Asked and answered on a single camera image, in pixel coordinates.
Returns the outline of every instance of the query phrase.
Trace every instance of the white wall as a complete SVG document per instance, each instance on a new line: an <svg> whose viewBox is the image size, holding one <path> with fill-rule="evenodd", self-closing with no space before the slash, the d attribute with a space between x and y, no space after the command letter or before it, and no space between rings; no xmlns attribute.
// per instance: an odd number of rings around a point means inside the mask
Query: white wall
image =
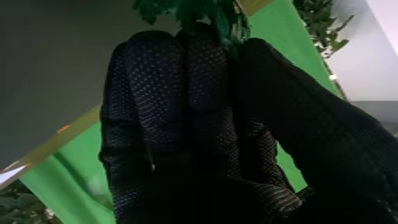
<svg viewBox="0 0 398 224"><path fill-rule="evenodd" d="M355 15L341 32L349 43L326 61L348 99L396 101L398 56L365 0L335 0L333 15Z"/></svg>
<svg viewBox="0 0 398 224"><path fill-rule="evenodd" d="M365 0L376 17L388 42L398 52L398 1L396 0Z"/></svg>

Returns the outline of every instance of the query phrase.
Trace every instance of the gloved hand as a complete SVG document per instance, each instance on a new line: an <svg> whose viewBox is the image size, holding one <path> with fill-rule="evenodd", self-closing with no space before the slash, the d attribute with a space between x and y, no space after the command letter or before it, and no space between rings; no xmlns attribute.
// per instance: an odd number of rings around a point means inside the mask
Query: gloved hand
<svg viewBox="0 0 398 224"><path fill-rule="evenodd" d="M287 223L396 223L398 142L261 39L241 47L234 99L268 125L316 195Z"/></svg>
<svg viewBox="0 0 398 224"><path fill-rule="evenodd" d="M241 120L227 57L204 25L118 45L106 76L101 161L117 223L262 223L300 205L264 125Z"/></svg>
<svg viewBox="0 0 398 224"><path fill-rule="evenodd" d="M136 34L111 56L101 161L117 223L394 223L396 139L262 40L227 70L197 29L177 39ZM293 213L271 136L316 192Z"/></svg>

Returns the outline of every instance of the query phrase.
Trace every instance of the leafy plant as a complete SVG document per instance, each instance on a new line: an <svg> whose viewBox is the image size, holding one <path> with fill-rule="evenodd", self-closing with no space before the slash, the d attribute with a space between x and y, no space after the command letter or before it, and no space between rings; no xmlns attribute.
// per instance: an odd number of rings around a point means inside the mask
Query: leafy plant
<svg viewBox="0 0 398 224"><path fill-rule="evenodd" d="M332 0L294 0L294 8L305 23L314 46L321 56L328 58L348 44L348 40L339 40L337 34L344 29L353 16L346 19L341 26L332 28L335 18L332 17Z"/></svg>
<svg viewBox="0 0 398 224"><path fill-rule="evenodd" d="M0 190L0 224L58 224L38 198L15 181Z"/></svg>
<svg viewBox="0 0 398 224"><path fill-rule="evenodd" d="M237 0L134 0L133 9L149 24L154 24L159 15L172 14L188 32L193 32L195 23L207 20L229 50L250 35Z"/></svg>

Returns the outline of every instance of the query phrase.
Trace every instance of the black glove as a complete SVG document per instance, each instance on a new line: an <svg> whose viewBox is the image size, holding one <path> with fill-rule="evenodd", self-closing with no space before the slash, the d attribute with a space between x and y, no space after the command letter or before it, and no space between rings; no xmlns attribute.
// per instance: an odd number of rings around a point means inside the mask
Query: black glove
<svg viewBox="0 0 398 224"><path fill-rule="evenodd" d="M316 195L285 223L398 222L398 142L261 39L241 47L234 99L269 128Z"/></svg>
<svg viewBox="0 0 398 224"><path fill-rule="evenodd" d="M113 52L99 158L117 223L262 223L300 204L252 117L237 147L214 36L202 25L177 38L143 32Z"/></svg>

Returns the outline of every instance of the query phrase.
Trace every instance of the green backdrop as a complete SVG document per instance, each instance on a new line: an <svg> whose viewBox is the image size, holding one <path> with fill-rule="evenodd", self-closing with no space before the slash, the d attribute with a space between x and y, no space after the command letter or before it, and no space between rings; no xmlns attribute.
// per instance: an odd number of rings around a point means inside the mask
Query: green backdrop
<svg viewBox="0 0 398 224"><path fill-rule="evenodd" d="M252 36L271 43L325 88L337 93L291 0L275 0L250 17L250 25ZM99 145L99 123L95 123L21 177L26 187L65 224L113 223L111 196L97 161ZM278 164L294 189L300 190L305 182L282 150Z"/></svg>

